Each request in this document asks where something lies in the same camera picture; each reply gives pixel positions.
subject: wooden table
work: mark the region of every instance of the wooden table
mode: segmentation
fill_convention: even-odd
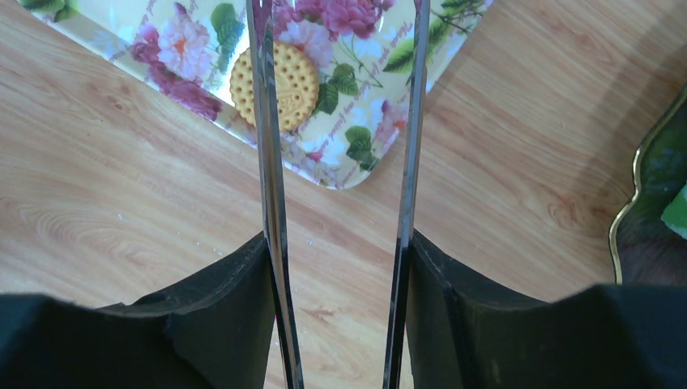
[[[416,227],[540,299],[612,282],[608,226],[687,78],[686,19],[680,0],[497,0],[428,97]],[[0,292],[130,303],[260,230],[256,151],[15,0],[0,32]],[[351,190],[285,174],[309,388],[381,386],[403,148]],[[280,363],[274,345],[266,387]]]

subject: pink rose print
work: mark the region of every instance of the pink rose print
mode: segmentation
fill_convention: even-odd
[[[181,4],[177,2],[175,7],[177,17],[160,29],[157,58],[183,79],[203,77],[211,65],[210,54],[205,50],[210,34],[201,23],[191,20]]]
[[[274,15],[275,36],[279,36],[282,32],[286,31],[286,26],[289,22],[300,22],[303,20],[303,18],[296,13],[296,10],[284,0],[276,0],[273,8],[272,14]]]
[[[383,11],[388,11],[389,8],[392,8],[396,4],[396,0],[384,0],[381,4],[382,10]]]
[[[182,79],[167,70],[162,62],[153,63],[148,71],[162,94],[210,121],[217,119],[222,103],[201,88],[199,79],[196,82]]]
[[[296,12],[303,19],[317,23],[322,20],[322,9],[327,0],[297,0]]]
[[[305,154],[305,156],[307,156],[311,160],[314,160],[315,162],[319,162],[322,159],[322,157],[324,156],[324,152],[323,151],[308,152]]]
[[[157,54],[160,52],[157,39],[160,37],[160,34],[157,33],[157,30],[151,24],[144,25],[139,32],[145,42],[136,42],[131,47],[131,54],[134,56],[134,59],[143,63],[157,61]]]
[[[382,121],[374,133],[374,140],[382,143],[382,154],[396,139],[408,123],[408,107],[406,105],[391,105],[388,100],[382,103]]]
[[[362,39],[370,37],[381,17],[382,11],[370,0],[328,0],[322,13],[324,26],[332,32],[343,36],[356,34]]]
[[[177,22],[179,19],[186,18],[186,21],[183,22],[186,24],[185,28],[196,28],[195,23],[191,22],[189,16],[186,14],[186,9],[178,3],[175,4],[175,7],[177,8]],[[184,31],[184,33],[180,36],[188,37],[193,36],[193,34],[196,33],[195,39],[198,40],[200,39],[200,35],[198,35],[197,32],[198,31],[196,28],[195,32]],[[215,121],[217,119],[217,114],[222,110],[222,103],[212,97],[209,92],[201,87],[200,75],[203,72],[199,71],[198,69],[200,68],[202,70],[206,65],[203,65],[198,61],[191,63],[190,66],[184,64],[184,61],[188,62],[191,60],[189,52],[194,50],[192,47],[194,44],[190,44],[188,41],[185,41],[183,45],[189,44],[191,50],[187,51],[185,46],[182,47],[181,51],[183,51],[184,55],[180,56],[181,61],[172,62],[171,67],[173,70],[181,72],[186,71],[184,78],[182,78],[175,74],[174,71],[171,71],[167,67],[169,64],[163,61],[163,59],[169,59],[169,56],[165,57],[163,55],[164,50],[160,48],[160,45],[162,45],[163,39],[166,39],[169,43],[170,35],[163,34],[163,36],[161,36],[155,27],[150,24],[141,27],[139,33],[144,42],[136,42],[132,45],[131,56],[137,62],[150,65],[148,67],[148,76],[152,82],[157,84],[157,86],[160,88],[160,92],[166,96],[169,96],[172,98],[172,100],[175,100],[177,103],[183,105],[198,115],[201,115],[208,120]],[[196,60],[204,59],[201,55],[196,56]]]
[[[329,40],[329,32],[323,26],[308,20],[288,22],[286,30],[277,40],[296,46],[318,69],[328,67],[334,56],[334,46]]]

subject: tray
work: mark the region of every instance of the tray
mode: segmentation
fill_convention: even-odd
[[[492,0],[435,0],[427,88]],[[80,43],[229,134],[257,147],[233,108],[229,73],[248,48],[245,2],[19,0]],[[282,134],[287,169],[329,189],[365,180],[408,120],[413,2],[275,0],[275,36],[320,73],[314,114]]]
[[[687,182],[687,84],[634,155],[634,195],[608,235],[618,284],[687,285],[687,240],[661,220]]]

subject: green plate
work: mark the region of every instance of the green plate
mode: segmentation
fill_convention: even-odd
[[[618,284],[687,284],[687,241],[661,221],[687,182],[687,85],[634,156],[635,193],[611,225]]]

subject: biscuit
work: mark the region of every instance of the biscuit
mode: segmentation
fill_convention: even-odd
[[[318,71],[296,46],[275,42],[274,53],[279,130],[290,131],[315,109],[319,92]],[[229,90],[241,117],[255,126],[250,49],[239,55],[229,79]]]

